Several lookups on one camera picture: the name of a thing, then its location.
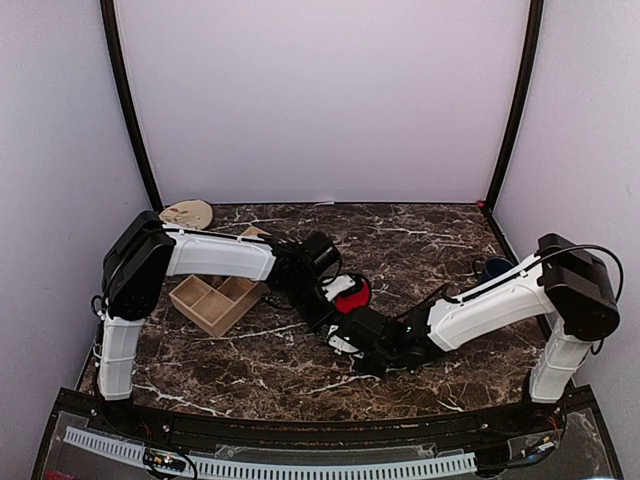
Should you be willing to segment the red patterned sock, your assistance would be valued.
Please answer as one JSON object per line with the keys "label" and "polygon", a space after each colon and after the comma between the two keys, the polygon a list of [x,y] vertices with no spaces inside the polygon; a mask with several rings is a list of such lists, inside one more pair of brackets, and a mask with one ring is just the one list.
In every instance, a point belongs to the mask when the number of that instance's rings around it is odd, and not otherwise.
{"label": "red patterned sock", "polygon": [[349,272],[344,277],[353,282],[348,288],[337,294],[333,300],[336,309],[342,314],[366,307],[371,301],[370,281],[362,274]]}

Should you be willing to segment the wooden compartment tray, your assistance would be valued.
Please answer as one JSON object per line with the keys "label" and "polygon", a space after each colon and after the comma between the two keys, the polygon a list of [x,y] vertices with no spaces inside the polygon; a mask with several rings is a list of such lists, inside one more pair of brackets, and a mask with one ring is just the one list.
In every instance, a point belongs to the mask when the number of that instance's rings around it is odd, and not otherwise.
{"label": "wooden compartment tray", "polygon": [[170,293],[174,307],[214,338],[222,337],[255,305],[258,284],[275,263],[271,247],[255,236],[170,232],[175,240],[167,274],[186,277]]}

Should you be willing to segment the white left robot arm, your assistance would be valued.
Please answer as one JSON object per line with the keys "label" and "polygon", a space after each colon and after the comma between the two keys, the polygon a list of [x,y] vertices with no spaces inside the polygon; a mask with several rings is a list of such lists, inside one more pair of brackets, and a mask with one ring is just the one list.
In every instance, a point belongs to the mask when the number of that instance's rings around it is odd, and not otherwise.
{"label": "white left robot arm", "polygon": [[103,421],[120,436],[141,427],[132,393],[137,343],[164,280],[174,275],[239,277],[281,293],[313,330],[341,315],[322,289],[322,274],[339,260],[332,240],[314,232],[304,241],[180,229],[151,211],[139,214],[103,260],[103,337],[96,386],[106,400]]}

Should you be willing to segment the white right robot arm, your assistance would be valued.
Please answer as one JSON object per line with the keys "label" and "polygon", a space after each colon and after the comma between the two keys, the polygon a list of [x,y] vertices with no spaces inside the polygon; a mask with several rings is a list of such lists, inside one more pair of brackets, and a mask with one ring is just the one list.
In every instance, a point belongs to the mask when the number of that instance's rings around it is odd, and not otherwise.
{"label": "white right robot arm", "polygon": [[500,276],[449,296],[440,288],[398,319],[359,307],[342,320],[337,337],[372,375],[413,370],[481,336],[538,315],[556,322],[529,376],[528,397],[510,413],[521,434],[534,432],[549,405],[596,342],[620,324],[618,302],[624,283],[610,280],[599,245],[574,244],[557,234],[538,240],[538,249]]}

